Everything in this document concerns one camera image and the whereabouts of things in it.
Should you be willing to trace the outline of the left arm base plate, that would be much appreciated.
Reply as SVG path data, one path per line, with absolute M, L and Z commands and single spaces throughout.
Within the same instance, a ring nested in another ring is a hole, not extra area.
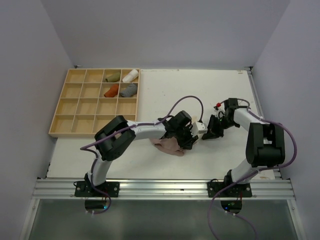
M 117 181 L 106 181 L 96 186 L 95 188 L 98 191 L 92 188 L 91 184 L 86 181 L 75 181 L 73 185 L 75 186 L 75 197 L 98 198 L 105 197 L 108 194 L 111 198 L 117 198 L 120 191 L 120 183 Z

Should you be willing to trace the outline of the pink underwear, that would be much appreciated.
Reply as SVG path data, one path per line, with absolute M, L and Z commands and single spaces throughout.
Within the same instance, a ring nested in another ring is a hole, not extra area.
M 163 139 L 152 138 L 150 139 L 150 142 L 154 147 L 165 154 L 178 157 L 182 157 L 185 154 L 185 151 L 179 146 L 175 137 Z

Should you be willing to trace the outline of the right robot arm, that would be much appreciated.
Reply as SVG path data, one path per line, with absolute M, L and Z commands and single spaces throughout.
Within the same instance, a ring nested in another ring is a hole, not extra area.
M 250 106 L 239 105 L 240 98 L 228 98 L 217 103 L 216 113 L 210 116 L 207 132 L 202 140 L 222 138 L 224 130 L 244 128 L 247 132 L 245 159 L 228 171 L 223 180 L 223 192 L 235 196 L 240 184 L 249 183 L 262 169 L 277 167 L 285 161 L 284 130 L 250 111 Z

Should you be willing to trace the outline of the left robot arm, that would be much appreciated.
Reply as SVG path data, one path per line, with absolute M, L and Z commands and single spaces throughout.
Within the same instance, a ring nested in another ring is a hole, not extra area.
M 116 116 L 95 134 L 95 142 L 80 148 L 82 151 L 95 148 L 95 160 L 87 173 L 87 192 L 95 197 L 103 193 L 111 162 L 118 159 L 133 141 L 175 139 L 180 149 L 191 150 L 205 130 L 206 126 L 201 120 L 192 122 L 192 118 L 184 110 L 152 122 L 130 121 L 122 115 Z

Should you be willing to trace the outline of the orange and cream underwear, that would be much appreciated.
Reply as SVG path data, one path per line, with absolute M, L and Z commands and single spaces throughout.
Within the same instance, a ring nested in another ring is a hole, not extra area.
M 118 91 L 119 91 L 119 85 L 118 84 L 114 84 L 110 87 L 110 89 L 108 91 L 106 91 L 104 93 L 104 97 L 105 98 L 114 98 L 117 94 L 118 94 Z

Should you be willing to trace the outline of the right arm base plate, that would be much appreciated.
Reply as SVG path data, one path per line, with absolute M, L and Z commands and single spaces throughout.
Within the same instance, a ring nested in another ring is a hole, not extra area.
M 217 179 L 210 180 L 206 183 L 207 193 L 209 198 L 213 198 L 220 190 L 226 187 L 225 183 L 218 181 Z M 251 198 L 253 196 L 251 185 L 246 184 L 236 184 L 232 187 L 227 188 L 222 193 L 220 193 L 218 198 Z

